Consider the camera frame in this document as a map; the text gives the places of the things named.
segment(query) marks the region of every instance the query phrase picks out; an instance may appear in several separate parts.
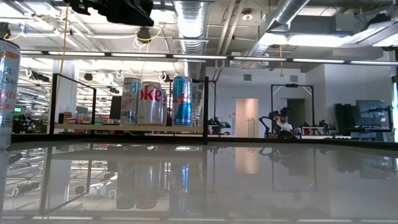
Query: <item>ceiling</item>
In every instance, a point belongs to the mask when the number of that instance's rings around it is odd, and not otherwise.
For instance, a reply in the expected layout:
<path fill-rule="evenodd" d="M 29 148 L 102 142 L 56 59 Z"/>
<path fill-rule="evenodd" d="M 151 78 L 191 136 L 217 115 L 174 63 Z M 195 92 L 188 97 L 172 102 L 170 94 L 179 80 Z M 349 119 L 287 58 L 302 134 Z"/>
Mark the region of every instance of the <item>ceiling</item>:
<path fill-rule="evenodd" d="M 214 54 L 223 29 L 223 14 L 228 9 L 230 0 L 216 0 L 208 5 L 205 53 Z M 243 8 L 251 10 L 253 18 L 249 21 L 241 19 L 238 16 L 238 24 L 234 31 L 228 53 L 245 52 L 251 49 L 258 38 L 257 28 L 264 14 L 273 11 L 277 6 L 278 0 L 246 0 Z M 381 6 L 389 5 L 391 1 L 368 0 L 368 1 L 336 1 L 336 0 L 312 0 L 307 7 L 300 11 L 299 15 L 304 16 L 333 16 L 339 13 L 350 13 L 355 10 L 370 10 Z M 20 33 L 18 24 L 24 24 L 26 34 L 13 40 L 22 50 L 63 50 L 63 33 L 65 27 L 66 7 L 59 6 L 63 16 L 25 16 L 18 13 L 13 8 L 0 2 L 1 16 L 0 22 L 9 22 L 11 37 Z M 179 41 L 173 40 L 178 37 L 177 19 L 174 12 L 171 11 L 152 11 L 151 18 L 155 21 L 155 26 L 150 28 L 152 36 L 157 36 L 151 40 L 150 44 L 139 46 L 134 35 L 139 30 L 136 26 L 127 26 L 122 24 L 111 24 L 105 17 L 99 15 L 96 10 L 90 10 L 91 16 L 81 15 L 69 10 L 67 41 L 65 50 L 72 51 L 105 51 L 105 52 L 161 52 L 178 54 L 181 52 Z M 328 55 L 333 49 L 327 47 L 298 47 L 293 45 L 282 46 L 282 56 L 284 57 L 310 57 L 319 58 Z M 267 54 L 270 56 L 279 56 L 280 49 L 269 47 Z M 138 77 L 142 74 L 142 81 L 159 82 L 159 74 L 162 72 L 168 74 L 183 73 L 182 62 L 122 62 L 122 61 L 104 61 L 104 60 L 77 60 L 80 68 L 80 81 L 89 85 L 97 86 L 120 86 L 123 82 L 121 76 L 116 74 L 121 72 L 123 77 Z M 21 69 L 32 69 L 42 72 L 51 78 L 52 60 L 39 58 L 23 58 Z M 284 68 L 302 68 L 305 64 L 286 63 Z M 270 63 L 270 68 L 280 67 L 280 63 Z M 86 72 L 106 73 L 113 75 L 113 82 L 105 83 L 101 80 L 92 82 L 86 81 L 83 77 Z M 42 87 L 29 86 L 29 84 L 43 84 Z M 25 70 L 21 71 L 20 85 L 24 88 L 37 91 L 40 95 L 49 98 L 49 83 L 42 83 L 29 79 Z M 86 91 L 79 90 L 78 98 L 85 97 Z M 99 95 L 112 96 L 109 88 L 102 88 Z M 109 109 L 110 101 L 104 104 L 104 108 Z"/>

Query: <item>blue and silver can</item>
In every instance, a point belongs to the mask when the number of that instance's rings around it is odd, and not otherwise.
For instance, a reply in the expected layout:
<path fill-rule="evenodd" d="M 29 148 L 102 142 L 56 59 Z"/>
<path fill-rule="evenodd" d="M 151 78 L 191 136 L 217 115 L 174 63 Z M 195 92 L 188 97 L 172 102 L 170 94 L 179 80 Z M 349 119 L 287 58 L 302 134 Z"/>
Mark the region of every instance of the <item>blue and silver can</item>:
<path fill-rule="evenodd" d="M 173 79 L 173 121 L 176 126 L 191 126 L 192 78 Z"/>

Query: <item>red bull can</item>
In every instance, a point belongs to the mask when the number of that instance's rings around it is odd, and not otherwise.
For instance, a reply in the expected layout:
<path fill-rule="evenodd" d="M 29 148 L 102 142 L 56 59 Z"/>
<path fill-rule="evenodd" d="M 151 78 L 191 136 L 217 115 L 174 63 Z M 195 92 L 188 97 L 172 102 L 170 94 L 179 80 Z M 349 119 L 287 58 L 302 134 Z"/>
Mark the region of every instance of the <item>red bull can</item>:
<path fill-rule="evenodd" d="M 167 93 L 166 90 L 162 90 L 162 125 L 166 126 L 167 124 Z"/>
<path fill-rule="evenodd" d="M 0 39 L 0 150 L 11 143 L 20 61 L 19 46 Z"/>
<path fill-rule="evenodd" d="M 156 126 L 162 124 L 162 87 L 157 82 L 142 82 L 138 102 L 138 124 Z"/>
<path fill-rule="evenodd" d="M 192 78 L 173 79 L 173 117 L 176 126 L 191 126 Z"/>
<path fill-rule="evenodd" d="M 141 81 L 138 78 L 125 78 L 123 81 L 121 125 L 137 125 L 137 111 Z"/>

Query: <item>person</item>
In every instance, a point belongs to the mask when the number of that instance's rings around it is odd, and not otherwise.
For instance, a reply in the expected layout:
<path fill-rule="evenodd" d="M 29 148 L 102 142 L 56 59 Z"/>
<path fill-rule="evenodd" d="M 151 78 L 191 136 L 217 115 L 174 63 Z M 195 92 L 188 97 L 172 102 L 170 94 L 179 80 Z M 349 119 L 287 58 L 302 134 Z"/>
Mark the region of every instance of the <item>person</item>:
<path fill-rule="evenodd" d="M 281 131 L 294 132 L 292 125 L 287 122 L 286 115 L 276 116 L 276 124 L 280 127 Z"/>

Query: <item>silver can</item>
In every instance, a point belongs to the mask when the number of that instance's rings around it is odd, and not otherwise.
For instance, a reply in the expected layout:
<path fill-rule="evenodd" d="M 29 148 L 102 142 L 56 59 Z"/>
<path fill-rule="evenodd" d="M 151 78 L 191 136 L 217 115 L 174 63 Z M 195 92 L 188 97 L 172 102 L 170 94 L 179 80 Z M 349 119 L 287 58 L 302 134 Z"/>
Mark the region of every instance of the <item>silver can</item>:
<path fill-rule="evenodd" d="M 19 46 L 0 39 L 0 150 L 11 143 L 20 61 Z"/>
<path fill-rule="evenodd" d="M 162 90 L 162 125 L 167 125 L 167 93 L 166 90 Z"/>
<path fill-rule="evenodd" d="M 162 87 L 157 82 L 142 82 L 138 102 L 138 124 L 157 126 L 162 124 Z"/>
<path fill-rule="evenodd" d="M 121 125 L 137 125 L 137 111 L 141 81 L 138 78 L 125 78 L 123 81 Z"/>

